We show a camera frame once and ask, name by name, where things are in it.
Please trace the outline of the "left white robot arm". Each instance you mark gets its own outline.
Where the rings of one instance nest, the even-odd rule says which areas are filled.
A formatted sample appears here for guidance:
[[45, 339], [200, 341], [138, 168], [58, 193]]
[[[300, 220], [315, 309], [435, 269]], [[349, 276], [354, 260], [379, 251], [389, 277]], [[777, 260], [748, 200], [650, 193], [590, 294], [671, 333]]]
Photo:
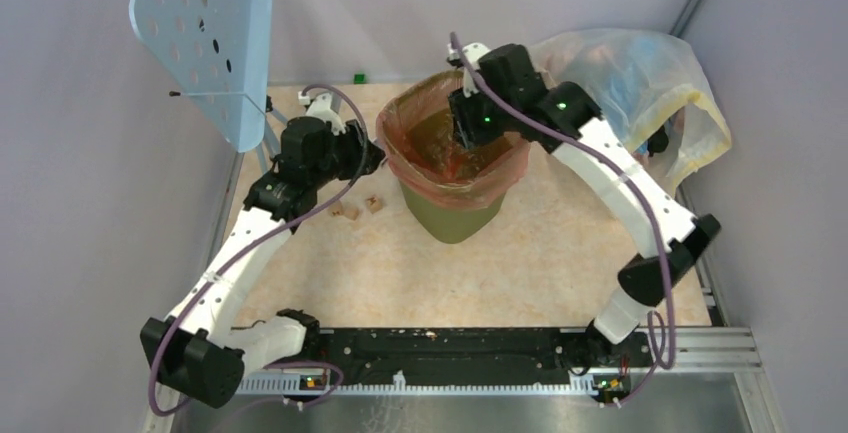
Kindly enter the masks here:
[[250, 187], [230, 235], [197, 283], [164, 319], [150, 318], [140, 340], [150, 367], [148, 404], [158, 417], [181, 409], [159, 401], [161, 391], [218, 408], [244, 377], [288, 358], [308, 366], [319, 357], [315, 319], [277, 314], [257, 326], [235, 328], [249, 292], [272, 256], [298, 227], [329, 208], [384, 153], [362, 119], [341, 122], [325, 114], [296, 117], [281, 135], [272, 168]]

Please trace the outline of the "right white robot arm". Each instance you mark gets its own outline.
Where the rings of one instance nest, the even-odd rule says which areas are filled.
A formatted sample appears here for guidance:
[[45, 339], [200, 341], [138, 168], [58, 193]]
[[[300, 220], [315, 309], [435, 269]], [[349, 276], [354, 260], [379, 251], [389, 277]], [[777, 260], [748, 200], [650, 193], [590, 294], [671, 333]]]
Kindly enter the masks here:
[[462, 87], [449, 96], [457, 142], [472, 149], [516, 133], [539, 144], [590, 187], [634, 241], [636, 256], [586, 329], [589, 357], [614, 364], [626, 339], [717, 237], [719, 221], [695, 216], [667, 194], [619, 143], [594, 99], [573, 82], [548, 86], [525, 46], [453, 41], [447, 61], [463, 71]]

